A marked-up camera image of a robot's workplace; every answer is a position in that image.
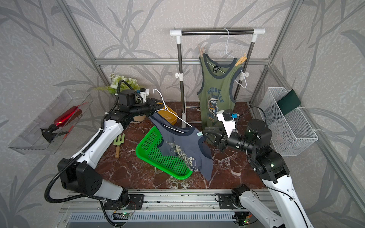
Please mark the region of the navy blue tank top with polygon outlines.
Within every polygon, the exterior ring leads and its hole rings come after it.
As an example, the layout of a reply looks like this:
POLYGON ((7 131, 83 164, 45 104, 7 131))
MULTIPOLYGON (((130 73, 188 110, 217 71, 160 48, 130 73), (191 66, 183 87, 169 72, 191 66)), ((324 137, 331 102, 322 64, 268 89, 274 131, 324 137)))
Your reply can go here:
POLYGON ((200 172, 206 180, 211 180, 213 160, 211 149, 205 144, 204 136, 195 127, 180 128, 171 125, 158 113, 149 117, 162 136, 158 145, 162 155, 179 157, 193 172, 200 172))

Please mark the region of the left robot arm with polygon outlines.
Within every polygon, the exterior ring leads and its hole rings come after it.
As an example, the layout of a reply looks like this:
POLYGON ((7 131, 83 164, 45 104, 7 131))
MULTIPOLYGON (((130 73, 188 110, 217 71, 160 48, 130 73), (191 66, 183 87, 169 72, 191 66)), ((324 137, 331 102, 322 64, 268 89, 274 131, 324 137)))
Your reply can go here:
POLYGON ((44 193, 49 203, 64 203, 82 197, 95 200, 110 200, 121 206, 130 201, 126 188, 115 185, 105 179, 95 170, 99 160, 109 145, 120 136, 136 116, 150 117, 164 108, 165 103, 155 98, 142 98, 133 88, 121 91, 120 80, 115 94, 116 100, 112 108, 105 113, 101 127, 96 134, 69 159, 62 159, 58 164, 58 173, 51 179, 44 193), (54 199, 50 192, 56 181, 60 179, 62 187, 76 192, 72 197, 54 199))

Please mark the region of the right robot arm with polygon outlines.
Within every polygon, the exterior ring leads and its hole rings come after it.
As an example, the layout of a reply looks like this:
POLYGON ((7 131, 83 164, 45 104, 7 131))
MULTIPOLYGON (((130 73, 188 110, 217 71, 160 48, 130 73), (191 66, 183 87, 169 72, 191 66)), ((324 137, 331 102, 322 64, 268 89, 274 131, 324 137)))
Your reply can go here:
POLYGON ((269 209, 246 185, 232 189, 230 207, 245 209, 266 228, 311 228, 293 186, 283 157, 271 147, 272 131, 265 119, 252 119, 243 135, 238 133, 239 114, 231 109, 218 112, 222 127, 207 127, 202 134, 221 152, 230 147, 246 154, 247 161, 274 199, 279 211, 269 209))

